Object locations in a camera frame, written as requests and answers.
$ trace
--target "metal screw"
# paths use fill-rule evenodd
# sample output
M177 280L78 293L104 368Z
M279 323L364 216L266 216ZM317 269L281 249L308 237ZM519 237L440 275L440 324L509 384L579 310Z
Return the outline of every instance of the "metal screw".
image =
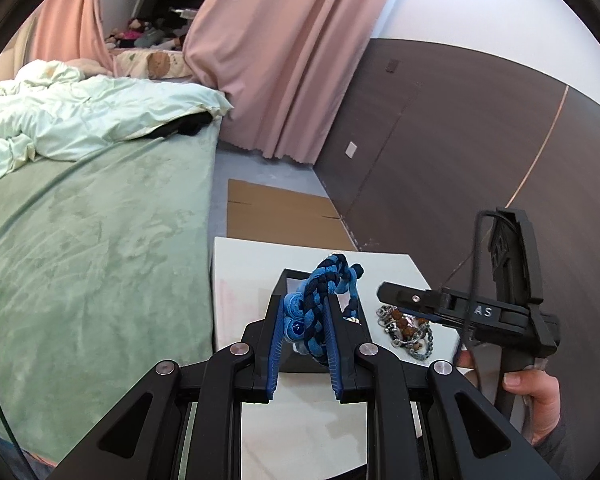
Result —
M176 365L173 364L173 361L160 361L157 365L155 365L155 371L159 375L169 375L176 369Z
M454 370L451 363L446 361L436 361L433 364L433 369L440 375L449 375Z
M378 347L373 343L362 343L362 345L360 345L360 353L362 355L376 355L378 353Z
M245 355L249 351L247 343L234 343L231 345L231 353L233 355Z

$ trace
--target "peach curtain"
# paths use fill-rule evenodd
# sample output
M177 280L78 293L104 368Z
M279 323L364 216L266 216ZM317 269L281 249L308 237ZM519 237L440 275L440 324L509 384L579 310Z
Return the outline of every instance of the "peach curtain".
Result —
M31 45L31 59L87 58L113 70L104 45L100 0L45 0Z
M221 139L315 162L385 3L205 0L184 54L235 107Z

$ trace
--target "flattened cardboard box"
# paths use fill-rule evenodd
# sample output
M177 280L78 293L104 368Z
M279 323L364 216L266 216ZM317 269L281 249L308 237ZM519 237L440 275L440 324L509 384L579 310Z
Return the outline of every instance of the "flattened cardboard box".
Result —
M357 250L328 198L229 180L227 202L229 238Z

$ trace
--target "fingernail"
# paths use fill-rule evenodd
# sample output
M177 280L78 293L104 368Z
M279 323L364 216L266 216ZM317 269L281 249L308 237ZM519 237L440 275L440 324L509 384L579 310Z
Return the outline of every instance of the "fingernail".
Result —
M520 386L522 380L518 374L504 374L503 382L505 386Z

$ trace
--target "table top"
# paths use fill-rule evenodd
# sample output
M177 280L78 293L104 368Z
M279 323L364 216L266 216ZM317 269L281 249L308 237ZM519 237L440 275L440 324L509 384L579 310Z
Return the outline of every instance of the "table top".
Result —
M284 269L312 272L333 252L216 237L212 263L216 347L240 341L247 324L264 318L271 291ZM376 309L382 305L376 291L382 282L429 288L407 254L337 252L346 256L349 265L359 263L365 270L358 294L374 343L416 364L450 360L458 341L455 330L432 325L433 354L421 363L404 349L394 348L376 323ZM366 407L335 400L328 374L280 374L273 401L242 406L244 480L324 479L363 463Z

